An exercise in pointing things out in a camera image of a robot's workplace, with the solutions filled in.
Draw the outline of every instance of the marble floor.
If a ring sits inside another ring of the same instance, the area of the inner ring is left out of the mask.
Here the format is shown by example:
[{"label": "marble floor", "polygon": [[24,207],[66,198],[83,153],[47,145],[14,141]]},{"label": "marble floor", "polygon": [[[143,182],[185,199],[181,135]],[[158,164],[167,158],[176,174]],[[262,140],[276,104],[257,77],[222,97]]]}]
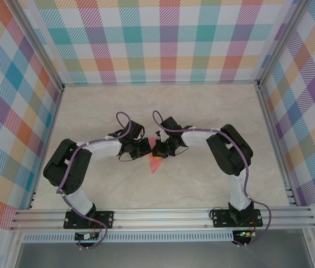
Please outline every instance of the marble floor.
[{"label": "marble floor", "polygon": [[[155,137],[157,109],[182,127],[218,128],[232,124],[254,151],[249,193],[270,206],[288,205],[263,115],[251,84],[119,85],[66,88],[46,162],[59,143],[90,141],[119,129],[117,111]],[[119,162],[110,157],[90,164],[83,187],[97,208],[193,208],[227,206],[229,183],[209,150],[192,147],[163,160],[152,174],[149,157]],[[43,176],[33,209],[66,208]]]}]

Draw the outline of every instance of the plaid backdrop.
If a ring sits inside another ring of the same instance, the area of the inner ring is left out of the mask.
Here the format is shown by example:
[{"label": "plaid backdrop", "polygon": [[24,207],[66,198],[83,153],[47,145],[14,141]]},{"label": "plaid backdrop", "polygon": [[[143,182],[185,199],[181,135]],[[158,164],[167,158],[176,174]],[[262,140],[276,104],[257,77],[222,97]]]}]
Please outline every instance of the plaid backdrop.
[{"label": "plaid backdrop", "polygon": [[267,81],[265,95],[301,203],[315,209],[315,0]]},{"label": "plaid backdrop", "polygon": [[16,209],[30,197],[58,94],[0,0],[0,261]]},{"label": "plaid backdrop", "polygon": [[62,79],[76,84],[255,80],[291,2],[20,0]]}]

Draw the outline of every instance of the metal rail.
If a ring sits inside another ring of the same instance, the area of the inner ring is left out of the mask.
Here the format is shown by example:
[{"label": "metal rail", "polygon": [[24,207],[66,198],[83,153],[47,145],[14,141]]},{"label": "metal rail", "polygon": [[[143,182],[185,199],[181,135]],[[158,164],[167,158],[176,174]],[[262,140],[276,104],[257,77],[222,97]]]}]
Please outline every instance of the metal rail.
[{"label": "metal rail", "polygon": [[[269,219],[265,208],[259,208],[264,220]],[[200,231],[239,230],[242,227],[213,228],[210,208],[188,209],[115,209],[114,225],[109,232],[120,231]],[[67,232],[63,229],[66,210],[18,210],[11,225],[14,232]],[[270,229],[315,228],[315,218],[309,207],[272,207]]]}]

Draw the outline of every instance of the perforated metal strip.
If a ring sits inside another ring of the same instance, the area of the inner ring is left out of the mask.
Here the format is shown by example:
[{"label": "perforated metal strip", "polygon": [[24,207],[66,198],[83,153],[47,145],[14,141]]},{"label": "perforated metal strip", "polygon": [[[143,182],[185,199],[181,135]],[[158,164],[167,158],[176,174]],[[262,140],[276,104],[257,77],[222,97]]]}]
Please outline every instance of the perforated metal strip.
[{"label": "perforated metal strip", "polygon": [[[232,231],[155,231],[155,232],[110,232],[104,242],[208,242],[232,241]],[[23,243],[70,243],[74,233],[29,232]]]}]

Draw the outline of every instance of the black mounting plate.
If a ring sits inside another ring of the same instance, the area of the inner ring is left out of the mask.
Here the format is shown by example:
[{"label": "black mounting plate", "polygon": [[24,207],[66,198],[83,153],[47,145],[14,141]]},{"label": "black mounting plate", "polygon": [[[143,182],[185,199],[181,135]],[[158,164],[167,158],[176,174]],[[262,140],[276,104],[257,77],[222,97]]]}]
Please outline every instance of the black mounting plate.
[{"label": "black mounting plate", "polygon": [[[245,221],[243,225],[237,225],[229,216],[229,209],[213,209],[210,212],[210,216],[213,219],[213,227],[254,227],[253,221]],[[255,221],[256,227],[263,226],[263,219],[259,209],[253,209],[250,213],[249,219]]]},{"label": "black mounting plate", "polygon": [[[103,222],[108,229],[113,227],[114,212],[113,211],[96,211],[95,219]],[[94,224],[87,219],[80,217],[73,211],[66,212],[65,221],[63,224],[64,229],[94,229]]]}]

